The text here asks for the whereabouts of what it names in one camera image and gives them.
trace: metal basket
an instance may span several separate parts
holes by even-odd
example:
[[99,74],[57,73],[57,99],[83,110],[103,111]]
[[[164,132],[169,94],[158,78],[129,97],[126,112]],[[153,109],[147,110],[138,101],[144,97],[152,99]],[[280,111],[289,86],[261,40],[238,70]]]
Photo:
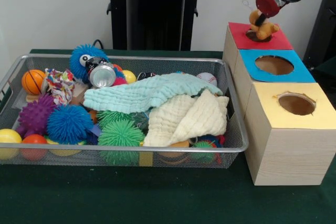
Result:
[[[26,92],[21,85],[23,74],[32,69],[55,68],[64,71],[69,68],[70,55],[30,54],[19,57],[0,83],[0,129],[16,129],[18,114],[26,103]],[[182,71],[197,75],[210,72],[216,78],[218,87],[230,97],[227,115],[227,131],[223,148],[172,148],[172,147],[118,147],[94,145],[43,145],[0,143],[1,152],[14,152],[10,159],[0,159],[0,164],[73,165],[73,166],[153,166],[153,167],[205,167],[228,168],[239,152],[246,150],[248,138],[240,113],[236,91],[229,68],[217,59],[109,57],[110,61],[129,69],[135,75],[143,71],[156,74]],[[26,160],[23,149],[45,152],[38,161]],[[120,161],[108,164],[101,157],[109,155],[131,155],[131,162]]]

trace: green tablecloth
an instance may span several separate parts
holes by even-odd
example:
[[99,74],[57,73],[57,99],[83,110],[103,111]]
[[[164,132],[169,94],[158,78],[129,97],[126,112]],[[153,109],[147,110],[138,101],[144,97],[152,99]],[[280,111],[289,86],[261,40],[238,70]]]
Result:
[[[34,53],[70,51],[33,50]],[[116,55],[221,58],[219,52]],[[1,223],[336,223],[336,159],[321,186],[255,187],[229,169],[0,166]]]

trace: yellow square top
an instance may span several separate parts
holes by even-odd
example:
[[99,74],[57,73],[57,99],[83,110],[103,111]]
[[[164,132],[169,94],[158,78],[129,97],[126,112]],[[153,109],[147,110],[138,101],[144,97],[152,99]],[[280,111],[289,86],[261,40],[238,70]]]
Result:
[[254,82],[254,87],[272,128],[336,129],[336,111],[317,83]]

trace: purple spiky ball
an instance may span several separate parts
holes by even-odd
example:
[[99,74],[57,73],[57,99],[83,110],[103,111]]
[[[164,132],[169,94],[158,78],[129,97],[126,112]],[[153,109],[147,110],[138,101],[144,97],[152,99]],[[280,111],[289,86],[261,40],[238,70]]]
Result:
[[30,102],[19,113],[20,126],[16,131],[22,138],[32,134],[45,135],[47,133],[48,117],[56,105],[52,96],[40,96],[37,101]]

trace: yellow ball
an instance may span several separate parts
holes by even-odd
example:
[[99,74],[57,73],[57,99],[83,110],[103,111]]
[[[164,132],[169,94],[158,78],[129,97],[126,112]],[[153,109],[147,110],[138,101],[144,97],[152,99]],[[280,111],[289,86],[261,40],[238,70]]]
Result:
[[136,82],[136,76],[130,70],[123,70],[122,73],[125,75],[128,84]]
[[[11,129],[2,129],[0,130],[0,143],[16,143],[19,144],[22,142],[22,138],[14,130]],[[6,160],[11,159],[17,155],[19,149],[13,148],[0,148],[0,159]]]
[[[48,144],[59,144],[57,142],[54,142],[53,140],[50,140],[49,138],[46,138]],[[85,141],[78,143],[79,145],[84,145]],[[49,149],[51,153],[53,153],[56,156],[60,157],[66,157],[66,156],[71,156],[75,155],[77,153],[80,153],[81,150],[57,150],[57,149]]]

